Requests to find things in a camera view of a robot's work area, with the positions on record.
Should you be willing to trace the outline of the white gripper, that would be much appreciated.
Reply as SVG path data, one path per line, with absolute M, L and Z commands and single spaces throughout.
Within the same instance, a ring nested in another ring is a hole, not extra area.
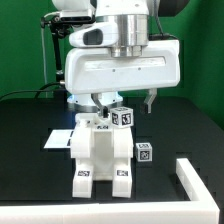
M 179 81 L 178 40 L 150 41 L 134 58 L 114 58 L 109 48 L 72 49 L 66 58 L 66 89 L 71 94 L 92 94 L 103 118 L 108 117 L 108 107 L 100 93 L 149 89 L 141 105 L 141 112 L 149 114 L 156 88 L 173 87 Z

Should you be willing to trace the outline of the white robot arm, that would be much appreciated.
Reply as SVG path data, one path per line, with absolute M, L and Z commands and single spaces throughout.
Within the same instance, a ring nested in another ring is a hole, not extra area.
M 69 106 L 103 112 L 122 103 L 121 91 L 156 90 L 180 80 L 179 41 L 150 35 L 148 20 L 173 17 L 190 0 L 52 0 L 59 21 L 73 27 L 65 63 Z

